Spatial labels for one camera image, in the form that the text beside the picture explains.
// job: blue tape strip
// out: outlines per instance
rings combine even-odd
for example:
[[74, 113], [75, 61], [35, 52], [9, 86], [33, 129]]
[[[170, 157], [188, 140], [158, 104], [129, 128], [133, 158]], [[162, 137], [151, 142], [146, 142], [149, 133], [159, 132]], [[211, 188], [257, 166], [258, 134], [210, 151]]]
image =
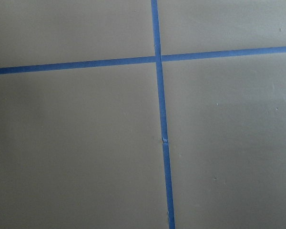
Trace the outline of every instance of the blue tape strip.
[[135, 63], [151, 63], [151, 62], [155, 62], [154, 56], [99, 60], [99, 61], [70, 62], [70, 63], [52, 63], [43, 65], [0, 68], [0, 74], [39, 72], [39, 71], [50, 71], [50, 70], [60, 70], [60, 69], [73, 69], [73, 68], [91, 68], [91, 67], [125, 65], [125, 64], [135, 64]]
[[168, 208], [168, 221], [169, 221], [169, 228], [175, 229], [171, 163], [170, 163], [170, 155], [169, 155], [168, 136], [167, 136], [163, 70], [162, 70], [162, 61], [161, 61], [161, 43], [160, 43], [158, 5], [157, 5], [157, 0], [151, 0], [151, 3], [152, 3], [152, 15], [153, 15], [154, 51], [155, 51], [155, 59], [156, 59], [158, 96], [159, 96], [159, 107], [160, 107], [160, 122], [161, 122], [161, 133], [162, 133], [162, 140], [163, 140], [163, 159], [164, 159], [164, 173], [165, 173], [165, 184], [166, 184], [166, 199], [167, 199], [167, 208]]
[[259, 54], [280, 53], [280, 52], [286, 52], [286, 46], [285, 47], [259, 48], [259, 49], [217, 51], [217, 52], [197, 52], [197, 53], [186, 53], [186, 54], [173, 54], [173, 55], [161, 56], [161, 59], [162, 61], [183, 61], [183, 60], [206, 59], [206, 58], [215, 58], [215, 57], [259, 55]]

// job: horizontal tape line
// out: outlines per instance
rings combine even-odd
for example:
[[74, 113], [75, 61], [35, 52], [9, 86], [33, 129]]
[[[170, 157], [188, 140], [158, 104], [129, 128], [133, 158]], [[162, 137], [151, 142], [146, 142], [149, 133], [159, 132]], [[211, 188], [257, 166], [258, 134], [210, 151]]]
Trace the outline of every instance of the horizontal tape line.
[[230, 51], [216, 51], [216, 52], [196, 52], [185, 54], [173, 54], [161, 56], [162, 62], [166, 61], [183, 61], [183, 60], [195, 60], [195, 59], [207, 59], [215, 57], [228, 57], [228, 56], [247, 56], [247, 55], [259, 55], [270, 53], [286, 52], [285, 47], [271, 47], [271, 48], [258, 48], [258, 49], [241, 49]]
[[43, 65], [0, 68], [0, 74], [40, 72], [40, 71], [61, 70], [61, 69], [74, 69], [74, 68], [91, 68], [91, 67], [114, 66], [114, 65], [136, 64], [136, 63], [151, 63], [151, 62], [155, 62], [154, 56], [99, 60], [99, 61], [50, 63]]
[[[196, 60], [196, 59], [207, 59], [216, 57], [246, 56], [246, 55], [259, 55], [259, 54], [271, 54], [271, 53], [282, 53], [282, 52], [286, 52], [286, 46], [162, 55], [161, 61], [167, 62], [167, 61]], [[69, 62], [69, 63], [50, 63], [42, 65], [0, 68], [0, 74], [40, 72], [40, 71], [62, 70], [62, 69], [74, 69], [74, 68], [92, 68], [92, 67], [126, 65], [126, 64], [136, 64], [136, 63], [152, 63], [152, 62], [156, 62], [154, 56], [98, 60], [98, 61]]]

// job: blue painter's tape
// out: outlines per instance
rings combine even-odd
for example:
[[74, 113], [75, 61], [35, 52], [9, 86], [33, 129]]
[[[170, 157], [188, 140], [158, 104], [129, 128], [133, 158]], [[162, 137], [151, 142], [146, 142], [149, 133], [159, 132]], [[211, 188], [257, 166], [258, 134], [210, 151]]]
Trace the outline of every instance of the blue painter's tape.
[[195, 60], [206, 59], [215, 57], [228, 57], [228, 56], [247, 56], [247, 55], [259, 55], [270, 53], [286, 52], [285, 47], [271, 47], [271, 48], [259, 48], [259, 49], [241, 49], [230, 51], [217, 51], [217, 52], [197, 52], [186, 54], [173, 54], [161, 56], [162, 61], [183, 61], [183, 60]]
[[154, 56], [99, 60], [99, 61], [70, 62], [70, 63], [52, 63], [43, 65], [0, 68], [0, 74], [27, 73], [27, 72], [39, 72], [39, 71], [61, 70], [61, 69], [73, 69], [73, 68], [91, 68], [91, 67], [125, 65], [125, 64], [136, 64], [136, 63], [151, 63], [151, 62], [155, 62]]
[[157, 0], [151, 0], [151, 4], [152, 4], [152, 16], [153, 16], [154, 51], [156, 60], [158, 96], [159, 96], [159, 107], [160, 107], [160, 123], [161, 123], [161, 133], [163, 140], [163, 159], [164, 159], [164, 173], [165, 173], [165, 185], [166, 185], [166, 199], [168, 208], [168, 221], [170, 229], [175, 229], [173, 188], [172, 188], [171, 163], [169, 155], [168, 136], [167, 136], [167, 121], [166, 121]]

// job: painted wall surface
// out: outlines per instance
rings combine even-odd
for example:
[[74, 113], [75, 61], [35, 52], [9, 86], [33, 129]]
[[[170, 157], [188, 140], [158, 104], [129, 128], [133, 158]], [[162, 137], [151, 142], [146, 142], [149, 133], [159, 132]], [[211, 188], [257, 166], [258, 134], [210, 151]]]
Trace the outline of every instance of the painted wall surface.
[[0, 229], [286, 229], [286, 0], [0, 0]]

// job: vertical tape line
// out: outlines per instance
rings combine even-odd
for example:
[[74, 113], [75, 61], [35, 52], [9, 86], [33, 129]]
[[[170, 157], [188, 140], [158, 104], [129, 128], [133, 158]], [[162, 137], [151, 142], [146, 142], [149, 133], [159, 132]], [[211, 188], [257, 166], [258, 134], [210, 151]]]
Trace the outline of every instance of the vertical tape line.
[[167, 208], [168, 208], [168, 221], [169, 221], [170, 229], [175, 229], [171, 163], [170, 163], [170, 155], [169, 155], [168, 136], [167, 136], [163, 70], [162, 70], [162, 61], [161, 61], [158, 4], [157, 4], [157, 0], [151, 0], [151, 3], [152, 3], [152, 15], [153, 15], [154, 52], [155, 52], [155, 59], [156, 59], [158, 96], [159, 96], [159, 107], [160, 107], [160, 123], [161, 123], [161, 134], [162, 134], [162, 140], [163, 140], [162, 147], [163, 147], [163, 159], [164, 159], [166, 199], [167, 199]]

